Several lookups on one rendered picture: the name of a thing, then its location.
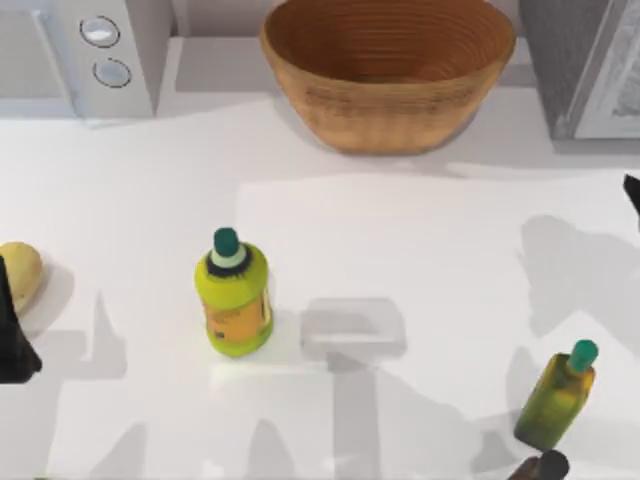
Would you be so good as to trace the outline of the yellow-green round bottle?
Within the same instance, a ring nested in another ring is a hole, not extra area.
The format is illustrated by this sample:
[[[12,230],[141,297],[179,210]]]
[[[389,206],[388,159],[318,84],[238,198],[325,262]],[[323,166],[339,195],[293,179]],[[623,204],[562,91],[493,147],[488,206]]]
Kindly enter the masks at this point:
[[[237,358],[260,349],[273,330],[269,266],[264,253],[231,227],[214,232],[197,263],[194,284],[213,348]]]

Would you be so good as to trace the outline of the brown woven basket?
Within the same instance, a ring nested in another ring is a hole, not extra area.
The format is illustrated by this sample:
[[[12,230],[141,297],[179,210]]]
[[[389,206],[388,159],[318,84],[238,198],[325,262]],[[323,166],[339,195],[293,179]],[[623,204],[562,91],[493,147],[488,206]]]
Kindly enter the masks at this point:
[[[291,107],[327,146],[406,155],[457,134],[516,44],[487,0],[284,0],[263,53]]]

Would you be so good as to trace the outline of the round microwave knob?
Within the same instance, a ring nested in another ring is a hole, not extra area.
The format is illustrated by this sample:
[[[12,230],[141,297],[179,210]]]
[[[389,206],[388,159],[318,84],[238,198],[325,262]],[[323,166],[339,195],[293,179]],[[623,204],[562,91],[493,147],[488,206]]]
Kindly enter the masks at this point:
[[[120,39],[117,24],[105,16],[83,19],[79,24],[81,37],[91,46],[110,48]]]
[[[132,80],[130,68],[124,62],[114,58],[95,62],[92,73],[101,85],[112,89],[124,88]]]

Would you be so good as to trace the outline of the olive green square bottle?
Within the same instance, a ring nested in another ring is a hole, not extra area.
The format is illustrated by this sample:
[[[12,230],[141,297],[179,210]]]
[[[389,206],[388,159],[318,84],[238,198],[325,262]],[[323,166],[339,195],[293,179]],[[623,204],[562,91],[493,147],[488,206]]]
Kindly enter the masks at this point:
[[[517,418],[517,440],[542,452],[556,447],[586,404],[598,355],[596,343],[582,339],[551,357]]]

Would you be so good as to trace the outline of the yellow potato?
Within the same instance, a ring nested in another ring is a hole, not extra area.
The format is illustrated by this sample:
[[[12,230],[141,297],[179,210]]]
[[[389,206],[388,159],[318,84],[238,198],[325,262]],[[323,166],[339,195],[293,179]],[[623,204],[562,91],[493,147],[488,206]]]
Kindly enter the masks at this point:
[[[40,253],[23,242],[0,245],[0,256],[7,269],[15,311],[21,313],[34,298],[44,275]]]

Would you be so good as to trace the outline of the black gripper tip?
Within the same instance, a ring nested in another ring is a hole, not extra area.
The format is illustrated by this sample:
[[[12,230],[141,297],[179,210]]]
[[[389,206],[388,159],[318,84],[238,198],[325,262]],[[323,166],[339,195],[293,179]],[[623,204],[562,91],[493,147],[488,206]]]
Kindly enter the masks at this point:
[[[633,206],[640,223],[640,179],[632,175],[625,174],[623,179],[623,189]]]
[[[42,366],[19,324],[6,264],[0,255],[0,384],[27,383]]]

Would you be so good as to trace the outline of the pale microwave oven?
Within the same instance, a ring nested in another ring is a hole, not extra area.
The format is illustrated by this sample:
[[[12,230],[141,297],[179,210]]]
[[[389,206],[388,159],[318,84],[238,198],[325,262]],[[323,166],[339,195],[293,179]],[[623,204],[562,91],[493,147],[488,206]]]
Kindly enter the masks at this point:
[[[120,30],[110,48],[89,45],[83,19],[105,16]],[[0,119],[143,119],[155,115],[174,33],[172,0],[0,0]],[[92,66],[124,62],[124,88],[101,85]]]

